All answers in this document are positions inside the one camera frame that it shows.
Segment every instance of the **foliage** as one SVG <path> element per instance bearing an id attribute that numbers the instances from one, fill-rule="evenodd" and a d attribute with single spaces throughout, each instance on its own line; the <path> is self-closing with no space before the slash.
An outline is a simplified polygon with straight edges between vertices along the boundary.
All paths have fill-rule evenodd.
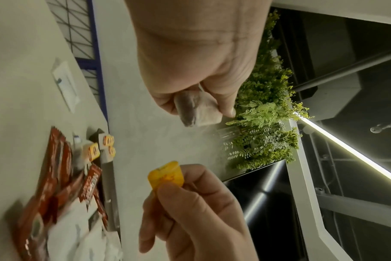
<path id="1" fill-rule="evenodd" d="M 298 120 L 295 112 L 308 117 L 308 108 L 291 101 L 294 92 L 289 84 L 292 72 L 282 68 L 282 60 L 274 56 L 280 45 L 272 37 L 272 29 L 279 19 L 277 12 L 270 13 L 263 32 L 256 64 L 249 78 L 242 84 L 236 99 L 236 119 L 227 125 L 238 126 L 240 133 L 230 143 L 229 160 L 242 158 L 239 169 L 257 169 L 286 159 L 294 160 L 291 149 L 298 148 L 296 129 L 286 131 L 283 120 Z"/>

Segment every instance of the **skin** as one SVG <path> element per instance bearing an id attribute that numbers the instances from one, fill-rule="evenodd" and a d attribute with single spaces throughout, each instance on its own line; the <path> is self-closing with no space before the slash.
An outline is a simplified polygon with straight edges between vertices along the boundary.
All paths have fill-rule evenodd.
<path id="1" fill-rule="evenodd" d="M 154 101 L 177 114 L 174 94 L 203 89 L 235 116 L 238 89 L 256 62 L 271 0 L 126 0 L 138 62 Z"/>
<path id="2" fill-rule="evenodd" d="M 150 251 L 159 238 L 171 261 L 258 261 L 233 194 L 202 165 L 181 170 L 183 188 L 165 183 L 145 200 L 140 252 Z"/>

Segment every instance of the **fluorescent light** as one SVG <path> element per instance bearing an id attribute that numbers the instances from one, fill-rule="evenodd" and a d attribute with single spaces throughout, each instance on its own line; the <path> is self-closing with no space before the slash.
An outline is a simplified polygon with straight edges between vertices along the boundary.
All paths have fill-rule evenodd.
<path id="1" fill-rule="evenodd" d="M 386 176 L 388 179 L 391 180 L 391 173 L 388 170 L 384 169 L 382 166 L 380 166 L 379 164 L 375 163 L 374 161 L 372 161 L 371 159 L 369 159 L 368 157 L 366 157 L 362 153 L 358 152 L 354 148 L 350 147 L 346 143 L 342 142 L 341 140 L 339 140 L 338 138 L 333 136 L 332 134 L 328 133 L 325 129 L 321 128 L 320 126 L 318 126 L 314 122 L 312 122 L 309 119 L 306 119 L 306 118 L 300 116 L 297 112 L 295 112 L 295 114 L 302 121 L 304 121 L 305 123 L 309 124 L 315 130 L 317 130 L 318 132 L 320 132 L 321 134 L 323 134 L 324 136 L 329 138 L 331 141 L 333 141 L 334 143 L 338 144 L 339 146 L 341 146 L 342 148 L 344 148 L 345 150 L 347 150 L 351 154 L 355 155 L 357 158 L 359 158 L 362 161 L 364 161 L 367 165 L 371 166 L 372 168 L 374 168 L 378 172 L 382 173 L 384 176 Z"/>

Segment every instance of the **fingernail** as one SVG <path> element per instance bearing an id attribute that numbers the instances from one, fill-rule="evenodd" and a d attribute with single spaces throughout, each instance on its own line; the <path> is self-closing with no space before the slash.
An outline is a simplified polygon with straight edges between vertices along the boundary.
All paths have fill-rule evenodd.
<path id="1" fill-rule="evenodd" d="M 179 187 L 171 182 L 165 182 L 157 190 L 158 197 L 172 198 L 179 191 Z"/>
<path id="2" fill-rule="evenodd" d="M 232 117 L 232 118 L 235 117 L 235 108 L 233 108 L 232 111 L 231 111 L 231 117 Z"/>

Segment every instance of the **blue frame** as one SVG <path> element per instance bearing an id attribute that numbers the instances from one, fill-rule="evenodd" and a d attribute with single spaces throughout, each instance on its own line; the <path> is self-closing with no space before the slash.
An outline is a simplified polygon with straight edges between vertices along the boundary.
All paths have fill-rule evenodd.
<path id="1" fill-rule="evenodd" d="M 104 91 L 104 79 L 102 77 L 102 68 L 101 68 L 101 58 L 100 50 L 98 46 L 98 36 L 97 28 L 95 26 L 95 17 L 94 17 L 94 5 L 92 0 L 86 0 L 88 7 L 88 18 L 91 28 L 91 39 L 92 39 L 92 48 L 94 50 L 95 59 L 85 59 L 85 58 L 75 58 L 78 62 L 78 65 L 81 69 L 84 70 L 94 70 L 97 73 L 97 82 L 98 82 L 98 95 L 101 104 L 101 110 L 104 114 L 105 119 L 108 122 L 107 114 L 107 102 L 105 100 L 105 91 Z"/>

